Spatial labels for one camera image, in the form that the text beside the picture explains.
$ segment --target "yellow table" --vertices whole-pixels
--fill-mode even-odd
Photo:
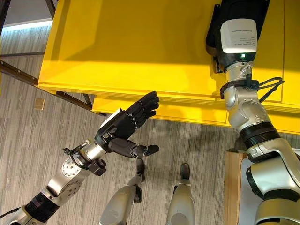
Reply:
[[[126,108],[156,90],[161,97],[156,118],[228,126],[219,96],[225,76],[213,73],[205,50],[216,3],[220,0],[60,0],[38,87],[96,94],[96,112]],[[297,10],[297,1],[270,2],[253,73],[261,82],[285,79],[265,106],[280,131],[300,134],[295,65],[300,57],[293,52],[299,43],[290,43],[297,39],[292,33],[299,29]]]

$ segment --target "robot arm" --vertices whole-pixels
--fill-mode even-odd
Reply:
[[[207,52],[216,61],[216,71],[226,74],[221,88],[231,126],[255,162],[247,179],[264,201],[258,207],[255,225],[300,225],[300,161],[290,144],[280,137],[261,105],[283,84],[273,78],[261,84],[252,80],[256,53],[269,0],[223,0],[216,5],[206,38]],[[270,81],[277,83],[266,85]],[[270,91],[258,99],[261,88]]]
[[[101,176],[106,171],[104,154],[140,158],[159,151],[157,145],[142,146],[127,140],[137,128],[156,114],[159,98],[151,92],[127,110],[113,113],[99,128],[95,141],[86,140],[73,150],[64,149],[68,158],[61,170],[28,204],[22,206],[5,225],[42,225],[60,206],[73,197],[90,174]]]

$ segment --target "cable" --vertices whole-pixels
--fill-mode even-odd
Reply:
[[[88,167],[85,167],[85,166],[83,166],[83,165],[79,165],[79,164],[75,161],[73,155],[70,155],[70,157],[71,157],[73,163],[74,163],[76,166],[78,166],[79,168],[82,168],[82,169],[84,169],[84,170],[89,170]]]
[[[270,83],[272,81],[275,81],[275,80],[279,80],[277,83],[273,83],[273,84],[269,84],[269,85],[266,85],[266,86],[263,86],[264,84],[267,84],[267,83]],[[265,89],[265,88],[270,88],[270,87],[273,87],[271,88],[264,96],[262,96],[260,99],[259,99],[259,102],[262,103],[264,100],[267,99],[267,97],[269,97],[274,91],[277,90],[277,88],[283,84],[285,81],[282,80],[281,77],[273,77],[271,79],[268,79],[260,84],[258,84],[258,90],[260,89]]]
[[[3,218],[3,217],[5,217],[5,216],[7,216],[7,215],[10,214],[10,213],[17,212],[17,211],[19,210],[19,208],[16,208],[16,209],[11,210],[11,211],[9,211],[9,212],[7,212],[7,213],[4,213],[3,215],[0,216],[0,219]]]

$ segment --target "gray carpet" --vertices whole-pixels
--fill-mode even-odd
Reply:
[[[1,54],[43,51],[48,32],[49,28],[36,28],[3,33]],[[38,77],[42,56],[2,60]],[[0,214],[3,214],[26,204],[39,193],[60,169],[66,157],[61,149],[93,138],[105,118],[4,74],[1,89]],[[45,110],[33,109],[35,98],[45,98]],[[300,146],[300,136],[282,136],[293,147]],[[131,140],[144,145],[158,144],[160,151],[145,159],[143,202],[133,206],[128,225],[165,224],[183,162],[191,167],[196,224],[222,224],[225,151],[245,149],[233,129],[149,120]],[[109,199],[135,173],[133,159],[111,153],[105,160],[107,172],[101,177],[91,175],[49,220],[49,225],[98,224]]]

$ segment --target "metal table frame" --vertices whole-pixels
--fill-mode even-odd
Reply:
[[[54,18],[54,13],[55,13],[55,6],[54,3],[52,2],[52,0],[45,0],[46,4],[48,6],[49,12],[51,14],[51,17]],[[4,21],[8,12],[8,8],[9,8],[9,4],[10,4],[10,0],[1,0],[0,1],[0,35],[2,33],[2,29],[3,29],[3,25],[4,25]],[[28,52],[28,53],[15,53],[15,54],[4,54],[4,55],[0,55],[0,57],[9,57],[9,56],[27,56],[27,55],[43,55],[44,52]],[[12,65],[9,65],[8,63],[0,60],[0,72],[1,73],[5,73],[17,80],[23,81],[26,84],[29,84],[31,86],[34,86],[36,88],[38,85],[38,79],[19,70],[16,67],[13,67]],[[63,91],[57,91],[56,94],[53,94],[59,98],[62,98],[72,104],[75,104],[77,106],[80,106],[81,108],[84,108],[86,110],[91,111],[93,108],[93,105],[91,103],[90,97],[88,94],[83,94],[85,101],[83,102]]]

